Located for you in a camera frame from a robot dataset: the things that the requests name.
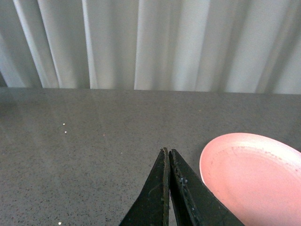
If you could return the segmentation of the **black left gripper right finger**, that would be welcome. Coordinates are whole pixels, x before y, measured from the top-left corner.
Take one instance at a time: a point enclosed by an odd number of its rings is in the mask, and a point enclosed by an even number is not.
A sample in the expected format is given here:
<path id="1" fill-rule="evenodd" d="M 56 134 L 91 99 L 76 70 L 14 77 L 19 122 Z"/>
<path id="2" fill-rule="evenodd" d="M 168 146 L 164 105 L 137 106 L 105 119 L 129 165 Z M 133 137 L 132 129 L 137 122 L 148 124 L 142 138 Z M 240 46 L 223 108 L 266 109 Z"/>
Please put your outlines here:
<path id="1" fill-rule="evenodd" d="M 172 149 L 170 193 L 178 226 L 242 226 L 205 186 L 179 152 Z"/>

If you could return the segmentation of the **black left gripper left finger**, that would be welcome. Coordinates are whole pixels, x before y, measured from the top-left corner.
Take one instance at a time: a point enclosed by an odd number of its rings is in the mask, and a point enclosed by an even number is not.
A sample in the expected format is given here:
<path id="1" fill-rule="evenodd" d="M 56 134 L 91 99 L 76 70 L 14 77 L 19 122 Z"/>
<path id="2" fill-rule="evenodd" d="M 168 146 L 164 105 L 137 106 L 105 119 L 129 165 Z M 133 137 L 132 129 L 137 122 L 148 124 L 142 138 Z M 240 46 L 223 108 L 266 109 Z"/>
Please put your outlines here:
<path id="1" fill-rule="evenodd" d="M 162 148 L 146 182 L 122 219 L 121 226 L 169 225 L 170 160 L 167 148 Z"/>

